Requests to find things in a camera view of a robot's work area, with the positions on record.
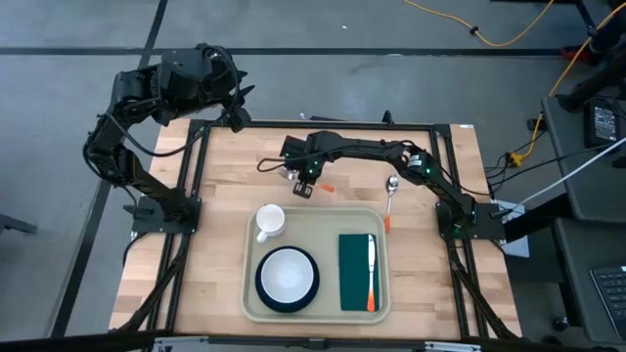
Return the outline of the black aluminium table frame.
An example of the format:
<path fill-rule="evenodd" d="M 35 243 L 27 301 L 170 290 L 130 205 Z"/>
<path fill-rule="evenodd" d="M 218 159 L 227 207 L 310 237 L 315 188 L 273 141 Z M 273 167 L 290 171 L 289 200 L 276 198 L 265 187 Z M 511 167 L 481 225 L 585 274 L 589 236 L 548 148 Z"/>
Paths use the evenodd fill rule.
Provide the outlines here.
<path fill-rule="evenodd" d="M 265 121 L 264 127 L 211 128 L 200 185 L 200 229 L 192 235 L 174 331 L 234 336 L 459 339 L 458 319 L 445 244 L 437 233 L 436 197 L 406 181 L 393 196 L 389 253 L 391 309 L 375 325 L 265 324 L 243 312 L 245 229 L 265 203 L 301 206 L 367 206 L 383 215 L 384 182 L 394 170 L 386 163 L 342 158 L 324 167 L 322 185 L 311 199 L 291 193 L 278 173 L 259 173 L 257 162 L 277 157 L 286 135 L 304 137 L 312 121 Z M 452 124 L 451 140 L 461 184 L 486 193 L 481 150 L 473 126 Z M 107 328 L 126 323 L 153 289 L 164 235 L 146 235 L 128 252 Z M 504 254 L 492 243 L 472 241 L 479 286 L 508 329 L 521 335 Z"/>

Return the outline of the white base sheet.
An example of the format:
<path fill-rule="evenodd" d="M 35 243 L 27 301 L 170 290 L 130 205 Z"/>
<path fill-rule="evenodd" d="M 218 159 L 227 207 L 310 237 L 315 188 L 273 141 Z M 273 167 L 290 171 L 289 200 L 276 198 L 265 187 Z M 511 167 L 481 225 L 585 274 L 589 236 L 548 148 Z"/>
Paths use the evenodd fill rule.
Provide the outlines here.
<path fill-rule="evenodd" d="M 523 205 L 517 205 L 516 203 L 499 200 L 499 199 L 491 199 L 491 203 L 498 206 L 499 210 L 508 210 L 512 208 L 514 211 L 504 215 L 501 218 L 501 222 L 506 224 L 507 222 L 514 220 L 517 217 L 525 214 L 525 207 Z M 515 241 L 509 240 L 495 240 L 493 241 L 495 246 L 500 249 L 505 255 L 514 256 L 519 258 L 529 258 L 530 257 L 530 249 L 528 236 L 524 236 Z"/>

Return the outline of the dark green napkin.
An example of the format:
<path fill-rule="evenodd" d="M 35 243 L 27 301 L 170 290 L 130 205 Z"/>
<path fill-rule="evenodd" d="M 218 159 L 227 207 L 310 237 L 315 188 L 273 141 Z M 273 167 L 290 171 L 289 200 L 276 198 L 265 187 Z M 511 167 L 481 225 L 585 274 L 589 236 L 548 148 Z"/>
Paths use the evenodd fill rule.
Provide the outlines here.
<path fill-rule="evenodd" d="M 341 234 L 338 236 L 339 302 L 342 311 L 367 311 L 369 290 L 368 235 Z M 374 292 L 376 311 L 380 309 L 379 259 L 376 243 Z"/>

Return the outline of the orange-handled knife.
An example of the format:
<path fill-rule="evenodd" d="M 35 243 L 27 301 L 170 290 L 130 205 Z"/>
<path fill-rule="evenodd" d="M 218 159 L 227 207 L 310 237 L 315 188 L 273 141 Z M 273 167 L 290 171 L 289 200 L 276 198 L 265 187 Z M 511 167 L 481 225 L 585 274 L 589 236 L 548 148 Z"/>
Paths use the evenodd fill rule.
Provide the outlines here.
<path fill-rule="evenodd" d="M 369 290 L 367 311 L 376 311 L 376 295 L 374 292 L 374 272 L 376 269 L 376 243 L 373 235 L 368 235 Z"/>

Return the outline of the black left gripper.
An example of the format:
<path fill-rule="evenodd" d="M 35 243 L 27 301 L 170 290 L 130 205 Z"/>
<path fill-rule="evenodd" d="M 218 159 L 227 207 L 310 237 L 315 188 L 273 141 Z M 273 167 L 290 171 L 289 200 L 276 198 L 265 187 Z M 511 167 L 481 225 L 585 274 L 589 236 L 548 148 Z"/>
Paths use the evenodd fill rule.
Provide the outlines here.
<path fill-rule="evenodd" d="M 239 107 L 227 113 L 226 124 L 234 133 L 241 132 L 251 123 L 248 111 L 241 105 L 255 86 L 241 88 L 244 73 L 237 68 L 232 55 L 224 47 L 200 43 L 196 49 L 201 52 L 204 63 L 211 67 L 211 73 L 202 80 L 202 87 L 213 98 L 221 98 L 225 107 Z"/>

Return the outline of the black and white bowl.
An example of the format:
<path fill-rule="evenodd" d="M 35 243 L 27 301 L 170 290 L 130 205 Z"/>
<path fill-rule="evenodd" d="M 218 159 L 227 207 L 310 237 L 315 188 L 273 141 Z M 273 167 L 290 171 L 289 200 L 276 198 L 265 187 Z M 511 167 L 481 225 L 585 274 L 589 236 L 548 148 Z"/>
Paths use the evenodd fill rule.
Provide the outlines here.
<path fill-rule="evenodd" d="M 306 296 L 295 302 L 295 303 L 291 303 L 291 304 L 282 304 L 282 303 L 277 303 L 275 301 L 272 301 L 269 297 L 267 297 L 262 291 L 261 291 L 261 287 L 260 287 L 260 265 L 262 264 L 262 260 L 269 254 L 272 253 L 274 250 L 276 250 L 277 248 L 281 248 L 281 247 L 292 247 L 292 248 L 298 248 L 300 250 L 302 250 L 304 252 L 304 254 L 309 258 L 309 260 L 312 262 L 313 264 L 313 269 L 314 269 L 314 284 L 313 284 L 313 288 L 306 294 Z M 266 255 L 264 255 L 262 257 L 262 259 L 260 260 L 256 271 L 255 271 L 255 275 L 254 275 L 254 285 L 255 285 L 255 289 L 257 292 L 257 295 L 259 296 L 261 302 L 268 308 L 270 308 L 271 310 L 278 312 L 278 313 L 285 313 L 285 314 L 290 314 L 290 313 L 295 313 L 298 312 L 302 309 L 304 309 L 305 307 L 307 307 L 315 298 L 315 296 L 317 295 L 317 292 L 319 290 L 319 286 L 320 286 L 320 280 L 321 280 L 321 276 L 320 276 L 320 272 L 319 272 L 319 268 L 318 265 L 316 263 L 316 261 L 314 260 L 314 258 L 304 249 L 296 247 L 296 246 L 290 246 L 290 245 L 286 245 L 286 246 L 280 246 L 277 247 L 271 251 L 269 251 Z"/>

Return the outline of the orange-handled fork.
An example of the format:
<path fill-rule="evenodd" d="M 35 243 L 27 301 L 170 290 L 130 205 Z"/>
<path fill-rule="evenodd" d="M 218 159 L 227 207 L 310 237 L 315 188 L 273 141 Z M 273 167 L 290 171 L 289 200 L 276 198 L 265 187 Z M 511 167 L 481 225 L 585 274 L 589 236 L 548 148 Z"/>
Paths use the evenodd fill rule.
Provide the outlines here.
<path fill-rule="evenodd" d="M 285 167 L 282 167 L 279 169 L 279 174 L 290 181 L 294 181 L 296 179 L 296 172 L 293 170 L 289 170 Z M 334 193 L 335 192 L 335 187 L 329 184 L 319 184 L 318 185 L 319 189 L 325 190 L 329 193 Z"/>

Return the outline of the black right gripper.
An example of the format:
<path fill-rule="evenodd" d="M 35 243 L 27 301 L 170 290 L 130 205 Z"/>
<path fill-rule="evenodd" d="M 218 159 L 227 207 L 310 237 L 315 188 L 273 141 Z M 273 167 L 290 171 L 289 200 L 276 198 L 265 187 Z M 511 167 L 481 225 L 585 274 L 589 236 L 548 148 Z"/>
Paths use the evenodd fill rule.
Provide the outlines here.
<path fill-rule="evenodd" d="M 309 134 L 304 141 L 306 142 L 305 153 L 295 158 L 293 166 L 298 171 L 299 182 L 316 182 L 322 174 L 329 149 L 333 146 L 332 136 Z M 292 192 L 301 198 L 310 198 L 312 186 L 306 183 L 296 183 Z"/>

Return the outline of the beige plastic tray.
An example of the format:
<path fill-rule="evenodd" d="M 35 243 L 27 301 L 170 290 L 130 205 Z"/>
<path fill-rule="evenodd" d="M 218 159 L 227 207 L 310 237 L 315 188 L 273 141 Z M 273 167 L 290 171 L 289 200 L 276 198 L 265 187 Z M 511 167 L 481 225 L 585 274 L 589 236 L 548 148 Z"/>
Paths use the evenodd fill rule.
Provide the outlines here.
<path fill-rule="evenodd" d="M 355 324 L 374 325 L 390 312 L 387 240 L 382 218 L 367 207 L 288 207 L 286 229 L 275 238 L 260 243 L 256 220 L 246 226 L 244 283 L 241 305 L 244 314 L 257 323 Z M 338 236 L 372 234 L 377 237 L 380 276 L 380 309 L 373 313 L 342 311 L 339 302 Z M 304 309 L 290 314 L 266 307 L 254 285 L 256 268 L 264 255 L 280 246 L 296 246 L 316 261 L 321 280 L 314 300 Z"/>

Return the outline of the white mug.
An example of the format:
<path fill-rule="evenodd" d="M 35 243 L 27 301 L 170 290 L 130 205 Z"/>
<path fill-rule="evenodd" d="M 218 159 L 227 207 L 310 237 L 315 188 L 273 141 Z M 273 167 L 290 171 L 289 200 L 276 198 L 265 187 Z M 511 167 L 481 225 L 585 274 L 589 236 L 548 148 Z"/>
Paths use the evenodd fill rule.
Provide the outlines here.
<path fill-rule="evenodd" d="M 260 243 L 269 238 L 280 236 L 286 228 L 286 214 L 284 210 L 276 204 L 266 204 L 262 206 L 255 215 L 256 225 L 260 232 L 256 240 Z"/>

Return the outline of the orange-handled spoon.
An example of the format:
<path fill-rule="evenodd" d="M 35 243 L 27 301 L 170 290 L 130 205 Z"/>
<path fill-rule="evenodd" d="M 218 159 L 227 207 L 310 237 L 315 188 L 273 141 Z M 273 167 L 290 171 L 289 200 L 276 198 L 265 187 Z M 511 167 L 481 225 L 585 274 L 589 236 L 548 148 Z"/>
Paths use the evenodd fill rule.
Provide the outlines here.
<path fill-rule="evenodd" d="M 395 174 L 390 175 L 385 183 L 386 191 L 387 191 L 387 204 L 386 210 L 384 214 L 384 227 L 385 231 L 388 233 L 390 231 L 390 215 L 391 215 L 391 207 L 392 207 L 392 197 L 397 192 L 399 186 L 398 178 Z"/>

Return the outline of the black rig crossbar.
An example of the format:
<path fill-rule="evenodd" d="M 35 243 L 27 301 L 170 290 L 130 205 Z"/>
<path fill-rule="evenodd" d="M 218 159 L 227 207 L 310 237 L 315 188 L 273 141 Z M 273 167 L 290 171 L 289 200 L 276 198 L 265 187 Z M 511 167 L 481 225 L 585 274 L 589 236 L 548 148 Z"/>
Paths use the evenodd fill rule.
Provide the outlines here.
<path fill-rule="evenodd" d="M 281 337 L 234 335 L 173 335 L 169 330 L 116 331 L 102 334 L 48 337 L 0 342 L 0 352 L 128 352 L 181 342 L 300 347 L 310 350 L 329 348 L 393 348 L 410 350 L 466 352 L 619 352 L 607 346 L 591 348 L 531 342 L 526 339 L 464 337 L 458 340 Z"/>

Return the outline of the grey desk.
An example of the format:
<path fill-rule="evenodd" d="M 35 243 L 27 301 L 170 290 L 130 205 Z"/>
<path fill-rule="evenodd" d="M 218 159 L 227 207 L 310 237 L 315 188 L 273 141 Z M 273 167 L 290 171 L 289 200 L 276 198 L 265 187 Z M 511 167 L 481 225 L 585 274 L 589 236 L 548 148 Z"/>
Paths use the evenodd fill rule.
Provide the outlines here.
<path fill-rule="evenodd" d="M 590 271 L 626 266 L 626 225 L 558 219 L 553 225 L 571 296 L 571 319 L 598 343 L 623 344 L 609 319 Z"/>
<path fill-rule="evenodd" d="M 591 162 L 563 182 L 573 216 L 585 221 L 626 224 L 626 167 L 613 166 L 617 159 L 626 156 L 626 121 L 620 121 L 622 143 L 602 155 L 584 144 L 582 111 L 564 110 L 556 98 L 545 98 L 541 105 L 561 174 Z"/>

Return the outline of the black laptop keyboard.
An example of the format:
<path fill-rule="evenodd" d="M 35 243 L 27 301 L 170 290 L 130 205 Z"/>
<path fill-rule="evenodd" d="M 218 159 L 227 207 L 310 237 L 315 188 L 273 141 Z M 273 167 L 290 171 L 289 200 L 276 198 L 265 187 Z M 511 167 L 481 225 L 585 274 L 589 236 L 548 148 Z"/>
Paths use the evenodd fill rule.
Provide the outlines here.
<path fill-rule="evenodd" d="M 590 271 L 617 336 L 626 341 L 626 266 Z"/>

